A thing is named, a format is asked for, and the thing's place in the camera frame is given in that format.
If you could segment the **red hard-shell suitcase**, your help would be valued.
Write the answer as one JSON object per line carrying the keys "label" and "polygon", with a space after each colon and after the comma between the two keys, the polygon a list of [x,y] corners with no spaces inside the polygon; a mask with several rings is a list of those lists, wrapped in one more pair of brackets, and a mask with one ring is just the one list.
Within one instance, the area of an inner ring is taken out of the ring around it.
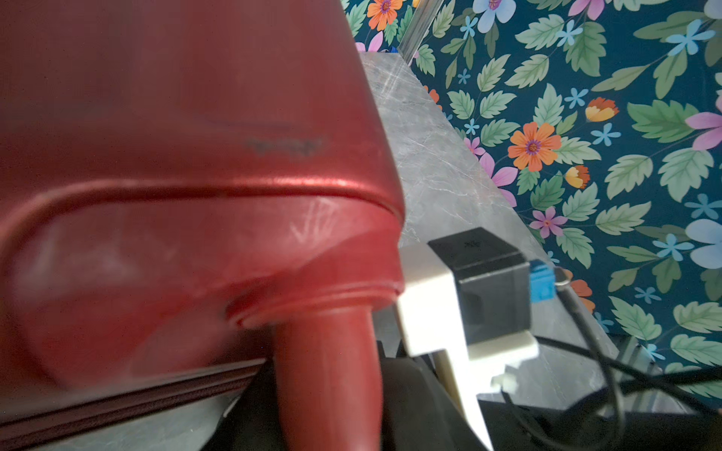
{"label": "red hard-shell suitcase", "polygon": [[247,449],[379,449],[403,220],[340,2],[3,2],[2,448],[271,364]]}

